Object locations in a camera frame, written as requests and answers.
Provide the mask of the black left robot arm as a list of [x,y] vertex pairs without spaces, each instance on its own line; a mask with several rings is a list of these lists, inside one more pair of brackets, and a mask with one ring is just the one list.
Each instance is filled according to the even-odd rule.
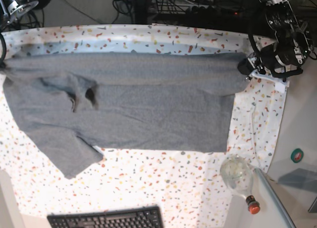
[[[307,21],[298,20],[289,0],[259,0],[261,5],[254,12],[248,25],[248,38],[253,53],[238,64],[240,73],[265,75],[286,80],[303,73],[302,66],[308,58],[316,60],[314,41]],[[259,49],[253,29],[264,16],[274,31],[276,42]]]

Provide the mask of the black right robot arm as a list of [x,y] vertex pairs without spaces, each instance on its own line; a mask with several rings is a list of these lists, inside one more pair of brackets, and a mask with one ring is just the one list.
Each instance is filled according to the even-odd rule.
[[24,14],[32,10],[38,0],[0,0],[0,63],[2,64],[6,56],[6,43],[2,32],[4,29],[19,20]]

